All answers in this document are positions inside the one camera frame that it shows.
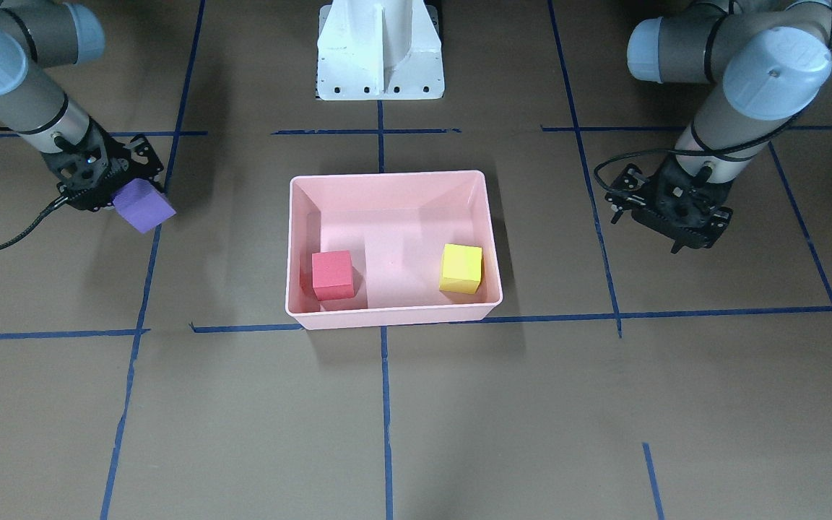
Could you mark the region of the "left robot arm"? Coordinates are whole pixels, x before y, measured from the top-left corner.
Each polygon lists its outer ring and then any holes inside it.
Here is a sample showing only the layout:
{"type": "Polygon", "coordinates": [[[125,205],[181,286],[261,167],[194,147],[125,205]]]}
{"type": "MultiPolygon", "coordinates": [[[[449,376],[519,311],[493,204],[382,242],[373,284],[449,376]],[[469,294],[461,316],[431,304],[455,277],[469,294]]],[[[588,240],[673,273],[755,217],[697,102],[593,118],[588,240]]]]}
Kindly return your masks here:
{"type": "Polygon", "coordinates": [[[600,168],[612,221],[624,214],[683,248],[708,249],[729,227],[734,181],[816,99],[832,74],[832,1],[693,1],[638,23],[628,71],[645,82],[712,85],[674,146],[647,175],[635,154],[612,182],[600,168]]]}

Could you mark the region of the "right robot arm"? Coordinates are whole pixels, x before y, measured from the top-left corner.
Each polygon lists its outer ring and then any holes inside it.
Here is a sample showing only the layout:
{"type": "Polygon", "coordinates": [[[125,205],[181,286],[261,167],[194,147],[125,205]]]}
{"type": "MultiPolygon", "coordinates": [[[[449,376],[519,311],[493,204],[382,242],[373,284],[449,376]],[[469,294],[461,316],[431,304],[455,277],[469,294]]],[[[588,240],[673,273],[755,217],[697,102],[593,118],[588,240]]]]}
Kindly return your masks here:
{"type": "Polygon", "coordinates": [[[0,1],[0,123],[42,155],[57,190],[79,210],[163,194],[164,167],[145,135],[116,141],[48,73],[103,52],[103,26],[82,4],[0,1]]]}

